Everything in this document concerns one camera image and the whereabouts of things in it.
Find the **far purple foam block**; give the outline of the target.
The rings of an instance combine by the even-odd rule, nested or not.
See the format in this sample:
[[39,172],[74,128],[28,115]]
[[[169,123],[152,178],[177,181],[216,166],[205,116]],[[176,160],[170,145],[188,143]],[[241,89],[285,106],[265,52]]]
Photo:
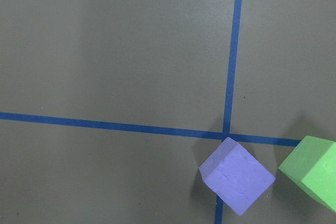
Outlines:
[[199,171],[203,182],[239,216],[276,180],[249,151],[230,137],[221,142]]

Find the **green foam block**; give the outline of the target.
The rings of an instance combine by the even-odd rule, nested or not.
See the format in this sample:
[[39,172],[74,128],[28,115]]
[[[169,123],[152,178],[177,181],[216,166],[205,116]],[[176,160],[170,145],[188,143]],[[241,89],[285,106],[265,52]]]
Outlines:
[[335,141],[306,136],[278,169],[315,201],[335,211]]

